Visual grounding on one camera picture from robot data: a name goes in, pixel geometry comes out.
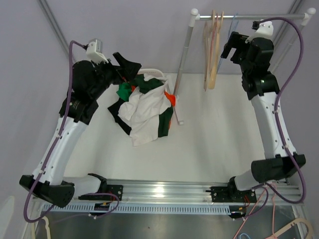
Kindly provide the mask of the beige hanger of orange shirt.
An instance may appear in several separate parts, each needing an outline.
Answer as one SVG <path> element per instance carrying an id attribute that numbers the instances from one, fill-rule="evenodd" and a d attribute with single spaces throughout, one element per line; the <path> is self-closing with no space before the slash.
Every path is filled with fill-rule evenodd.
<path id="1" fill-rule="evenodd" d="M 224 19 L 224 11 L 221 12 L 221 15 L 218 15 L 215 17 L 217 22 L 217 28 L 215 32 L 214 37 L 214 51 L 213 51 L 213 61 L 212 61 L 212 70 L 210 73 L 210 79 L 208 82 L 208 89 L 214 89 L 216 84 L 216 77 L 217 77 L 217 65 L 219 63 L 219 51 L 220 51 L 220 31 L 221 27 L 223 25 L 223 19 Z"/>

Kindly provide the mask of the blue wire hanger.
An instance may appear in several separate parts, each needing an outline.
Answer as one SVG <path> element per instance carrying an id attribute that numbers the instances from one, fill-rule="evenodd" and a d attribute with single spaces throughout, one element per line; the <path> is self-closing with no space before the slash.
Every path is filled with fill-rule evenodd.
<path id="1" fill-rule="evenodd" d="M 232 21 L 231 21 L 231 24 L 230 24 L 230 27 L 228 30 L 227 40 L 229 40 L 231 33 L 237 29 L 237 26 L 239 23 L 239 20 L 235 19 L 237 15 L 238 15 L 238 13 L 236 13 L 232 18 Z M 220 58 L 219 63 L 217 65 L 217 73 L 219 72 L 219 69 L 221 67 L 222 62 L 223 62 L 223 58 Z"/>

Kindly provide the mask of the dark green t shirt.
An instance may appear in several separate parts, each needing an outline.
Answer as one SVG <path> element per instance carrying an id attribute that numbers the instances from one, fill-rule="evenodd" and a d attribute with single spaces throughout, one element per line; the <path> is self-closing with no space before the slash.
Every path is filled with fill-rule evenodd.
<path id="1" fill-rule="evenodd" d="M 132 134 L 136 139 L 155 140 L 168 135 L 176 98 L 168 91 L 168 81 L 139 74 L 134 92 L 139 97 L 132 119 Z"/>

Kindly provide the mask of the pink wire hanger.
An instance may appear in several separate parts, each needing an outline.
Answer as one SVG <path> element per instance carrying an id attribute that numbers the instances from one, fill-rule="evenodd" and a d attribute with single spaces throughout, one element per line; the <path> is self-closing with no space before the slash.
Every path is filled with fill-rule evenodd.
<path id="1" fill-rule="evenodd" d="M 215 36 L 215 32 L 216 32 L 216 28 L 217 28 L 217 22 L 216 22 L 216 19 L 215 19 L 215 24 L 216 24 L 216 27 L 215 27 L 215 31 L 214 31 L 214 36 Z M 211 44 L 211 60 L 210 60 L 210 73 L 211 73 L 211 70 L 212 70 L 212 61 L 213 61 L 213 51 L 214 51 L 214 39 L 213 39 L 213 42 Z"/>

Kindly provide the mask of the orange t shirt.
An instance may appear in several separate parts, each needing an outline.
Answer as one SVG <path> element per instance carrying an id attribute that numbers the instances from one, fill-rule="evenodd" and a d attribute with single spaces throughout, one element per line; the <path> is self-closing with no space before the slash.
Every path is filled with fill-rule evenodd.
<path id="1" fill-rule="evenodd" d="M 168 135 L 173 108 L 174 95 L 166 91 L 167 85 L 161 81 L 151 85 L 132 86 L 128 103 L 132 106 L 130 121 L 132 124 L 149 125 L 158 137 Z"/>

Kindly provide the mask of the beige wooden hanger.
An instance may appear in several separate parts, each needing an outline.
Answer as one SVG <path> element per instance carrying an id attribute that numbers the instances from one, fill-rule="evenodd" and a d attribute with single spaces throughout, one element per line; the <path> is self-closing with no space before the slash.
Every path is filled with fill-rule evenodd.
<path id="1" fill-rule="evenodd" d="M 215 16 L 216 16 L 216 10 L 212 10 L 211 13 L 211 20 L 212 23 L 209 24 L 208 22 L 205 23 L 204 29 L 203 29 L 203 44 L 204 44 L 204 57 L 205 57 L 205 69 L 204 69 L 204 84 L 203 88 L 206 91 L 207 90 L 207 82 L 209 77 L 209 69 L 210 69 L 210 60 L 211 60 L 211 44 L 214 39 L 214 31 L 215 31 Z"/>

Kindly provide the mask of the black t shirt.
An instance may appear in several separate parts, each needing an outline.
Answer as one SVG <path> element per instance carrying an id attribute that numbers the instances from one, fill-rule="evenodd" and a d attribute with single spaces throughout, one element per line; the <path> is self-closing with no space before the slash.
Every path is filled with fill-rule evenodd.
<path id="1" fill-rule="evenodd" d="M 119 109 L 124 102 L 124 100 L 119 98 L 114 104 L 108 107 L 108 111 L 111 113 L 115 123 L 117 123 L 127 135 L 130 135 L 131 127 L 119 117 Z"/>

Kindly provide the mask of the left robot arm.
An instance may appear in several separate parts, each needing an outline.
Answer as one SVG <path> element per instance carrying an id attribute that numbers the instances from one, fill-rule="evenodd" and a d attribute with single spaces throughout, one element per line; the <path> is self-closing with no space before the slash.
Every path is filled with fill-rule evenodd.
<path id="1" fill-rule="evenodd" d="M 71 66 L 72 90 L 59 111 L 57 132 L 46 155 L 30 175 L 22 175 L 19 183 L 32 196 L 63 208 L 73 198 L 101 200 L 107 195 L 107 180 L 94 173 L 84 177 L 64 178 L 65 168 L 77 141 L 98 108 L 97 99 L 111 86 L 133 80 L 141 64 L 113 54 L 110 60 L 82 60 Z"/>

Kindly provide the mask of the beige hanger bottom left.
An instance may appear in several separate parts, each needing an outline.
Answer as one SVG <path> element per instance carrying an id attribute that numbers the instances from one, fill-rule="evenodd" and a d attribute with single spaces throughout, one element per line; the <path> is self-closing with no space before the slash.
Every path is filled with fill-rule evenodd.
<path id="1" fill-rule="evenodd" d="M 41 220 L 43 220 L 44 223 L 45 223 L 45 230 L 46 230 L 47 239 L 51 239 L 51 232 L 50 232 L 48 217 L 44 216 Z M 36 239 L 36 236 L 35 236 L 35 223 L 32 223 L 30 227 L 31 227 L 31 238 L 32 239 Z"/>

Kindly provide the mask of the pink hanger bottom right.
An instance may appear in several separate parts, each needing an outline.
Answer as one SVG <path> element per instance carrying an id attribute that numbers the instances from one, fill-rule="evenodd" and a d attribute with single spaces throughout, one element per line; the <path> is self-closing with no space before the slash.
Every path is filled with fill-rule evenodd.
<path id="1" fill-rule="evenodd" d="M 235 233 L 235 235 L 233 236 L 233 239 L 238 239 L 239 234 L 240 234 L 242 228 L 244 227 L 244 225 L 246 224 L 247 220 L 252 218 L 254 215 L 258 214 L 265 207 L 265 205 L 268 202 L 268 198 L 269 198 L 269 190 L 268 189 L 270 189 L 270 186 L 275 186 L 275 189 L 277 188 L 276 184 L 274 184 L 274 183 L 270 183 L 268 186 L 262 186 L 263 192 L 258 197 L 257 202 L 254 204 L 254 206 L 251 209 L 251 211 L 249 212 L 249 214 L 243 218 L 243 222 L 242 222 L 241 226 L 239 227 L 239 229 L 237 230 L 237 232 Z M 255 211 L 255 208 L 259 205 L 259 202 L 261 201 L 261 198 L 264 194 L 266 194 L 266 198 L 263 201 L 263 204 L 260 206 L 259 209 L 257 209 Z"/>

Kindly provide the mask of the metal clothes rack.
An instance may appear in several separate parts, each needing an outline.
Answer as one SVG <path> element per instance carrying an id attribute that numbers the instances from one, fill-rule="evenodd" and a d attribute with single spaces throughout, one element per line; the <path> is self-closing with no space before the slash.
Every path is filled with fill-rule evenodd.
<path id="1" fill-rule="evenodd" d="M 316 9 L 311 7 L 308 8 L 306 12 L 304 13 L 288 13 L 288 14 L 282 14 L 282 15 L 278 15 L 278 14 L 254 14 L 254 15 L 226 15 L 224 16 L 224 20 L 263 20 L 263 19 L 268 19 L 268 18 L 274 18 L 274 17 L 284 17 L 290 20 L 300 20 L 301 23 L 299 25 L 299 31 L 302 31 L 303 28 L 308 24 L 308 22 L 311 20 L 311 18 L 316 14 Z M 173 94 L 174 95 L 178 95 L 178 89 L 179 89 L 179 85 L 182 79 L 182 75 L 183 75 L 183 68 L 185 66 L 185 61 L 187 58 L 187 53 L 188 53 L 188 48 L 189 48 L 189 44 L 190 44 L 190 40 L 191 40 L 191 36 L 192 36 L 192 32 L 193 32 L 193 28 L 195 26 L 195 23 L 197 21 L 200 20 L 205 20 L 205 21 L 210 21 L 212 19 L 211 16 L 209 15 L 200 15 L 198 12 L 198 9 L 193 8 L 191 10 L 190 13 L 190 21 L 188 24 L 188 29 L 187 29 L 187 34 L 186 34 L 186 38 L 185 38 L 185 42 L 184 42 L 184 46 L 183 46 L 183 51 L 182 51 L 182 57 L 180 60 L 180 65 L 178 68 L 178 73 L 177 73 L 177 77 L 176 77 L 176 81 L 175 81 L 175 87 L 174 87 L 174 91 Z M 281 64 L 281 62 L 283 61 L 283 59 L 285 58 L 286 54 L 289 52 L 289 50 L 291 49 L 292 45 L 294 44 L 294 42 L 297 39 L 298 34 L 295 33 L 292 38 L 290 39 L 289 43 L 287 44 L 287 46 L 284 48 L 284 50 L 282 51 L 280 57 L 277 59 L 276 63 L 273 65 L 273 67 L 271 68 L 271 71 L 273 73 L 276 72 L 277 68 L 279 67 L 279 65 Z"/>

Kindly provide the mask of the white perforated plastic basket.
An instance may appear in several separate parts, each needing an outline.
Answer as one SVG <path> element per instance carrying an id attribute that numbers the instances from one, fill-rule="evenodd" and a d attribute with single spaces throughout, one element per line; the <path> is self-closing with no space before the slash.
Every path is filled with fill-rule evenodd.
<path id="1" fill-rule="evenodd" d="M 155 78 L 162 77 L 164 81 L 167 82 L 167 88 L 166 91 L 171 94 L 171 88 L 172 88 L 172 79 L 171 75 L 163 73 L 161 70 L 158 69 L 140 69 L 138 71 L 138 74 L 147 74 L 150 76 L 153 76 Z"/>

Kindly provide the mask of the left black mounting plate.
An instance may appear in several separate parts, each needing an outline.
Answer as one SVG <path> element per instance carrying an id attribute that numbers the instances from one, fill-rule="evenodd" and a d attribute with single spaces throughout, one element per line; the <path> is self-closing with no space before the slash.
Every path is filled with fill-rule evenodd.
<path id="1" fill-rule="evenodd" d="M 105 193 L 116 195 L 119 200 L 122 200 L 123 185 L 102 185 L 94 195 L 82 195 L 79 200 L 91 200 L 91 201 L 116 201 L 114 196 L 105 195 Z"/>

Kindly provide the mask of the black mounting plate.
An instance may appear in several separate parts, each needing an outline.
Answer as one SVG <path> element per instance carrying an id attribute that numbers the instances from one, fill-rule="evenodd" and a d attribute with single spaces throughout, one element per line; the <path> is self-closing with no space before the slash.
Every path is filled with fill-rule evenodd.
<path id="1" fill-rule="evenodd" d="M 257 198 L 252 190 L 239 191 L 228 186 L 212 186 L 210 193 L 212 202 L 215 203 L 256 203 Z"/>
<path id="2" fill-rule="evenodd" d="M 91 201 L 116 201 L 114 196 L 105 195 L 105 193 L 116 195 L 119 200 L 122 200 L 123 185 L 102 185 L 94 195 L 82 195 L 79 200 L 91 200 Z"/>

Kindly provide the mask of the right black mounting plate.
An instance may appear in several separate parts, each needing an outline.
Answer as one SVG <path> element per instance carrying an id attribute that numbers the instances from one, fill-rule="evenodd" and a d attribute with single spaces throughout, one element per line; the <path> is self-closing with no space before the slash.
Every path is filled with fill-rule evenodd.
<path id="1" fill-rule="evenodd" d="M 228 186 L 212 186 L 210 193 L 212 202 L 215 203 L 256 203 L 257 198 L 252 190 L 239 191 Z"/>

